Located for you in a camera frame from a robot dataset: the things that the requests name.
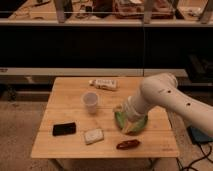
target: wooden table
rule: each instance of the wooden table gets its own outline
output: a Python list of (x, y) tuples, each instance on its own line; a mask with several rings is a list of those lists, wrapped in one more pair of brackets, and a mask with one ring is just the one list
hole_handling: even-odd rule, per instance
[[(32, 158), (161, 158), (177, 157), (179, 150), (165, 109), (155, 107), (149, 112), (146, 128), (137, 136), (124, 135), (114, 121), (112, 109), (132, 95), (142, 77), (107, 77), (118, 82), (118, 90), (107, 91), (89, 85), (91, 77), (58, 77), (55, 80), (41, 126), (32, 149)], [(87, 91), (98, 93), (97, 114), (88, 114), (82, 103)], [(54, 124), (76, 122), (75, 134), (52, 136)], [(104, 140), (86, 145), (84, 132), (94, 128), (104, 131)], [(117, 150), (124, 140), (138, 139), (140, 146)]]

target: smartphone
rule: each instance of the smartphone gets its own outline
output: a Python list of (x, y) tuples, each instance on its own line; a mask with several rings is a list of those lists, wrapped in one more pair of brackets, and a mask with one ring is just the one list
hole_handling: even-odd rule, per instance
[(75, 122), (53, 125), (53, 132), (52, 132), (53, 136), (74, 134), (75, 132), (76, 132)]

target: sponge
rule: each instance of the sponge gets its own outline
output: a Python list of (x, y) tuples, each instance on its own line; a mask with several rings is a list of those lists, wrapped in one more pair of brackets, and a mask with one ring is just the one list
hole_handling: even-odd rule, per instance
[(102, 129), (97, 128), (97, 129), (86, 131), (84, 133), (84, 139), (85, 139), (85, 143), (88, 145), (88, 144), (92, 144), (97, 141), (103, 140), (104, 134)]

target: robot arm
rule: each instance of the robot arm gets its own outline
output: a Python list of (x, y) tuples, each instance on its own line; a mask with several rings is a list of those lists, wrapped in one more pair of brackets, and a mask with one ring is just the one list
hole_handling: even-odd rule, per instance
[(213, 137), (213, 107), (190, 98), (177, 88), (174, 75), (164, 73), (144, 78), (137, 92), (129, 99), (134, 112), (127, 113), (135, 122), (156, 105), (167, 108)]

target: white cup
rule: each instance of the white cup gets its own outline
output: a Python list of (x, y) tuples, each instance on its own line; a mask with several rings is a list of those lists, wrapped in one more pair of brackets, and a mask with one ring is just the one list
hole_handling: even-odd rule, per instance
[(98, 106), (98, 95), (94, 92), (87, 92), (83, 95), (82, 100), (88, 113), (95, 114)]

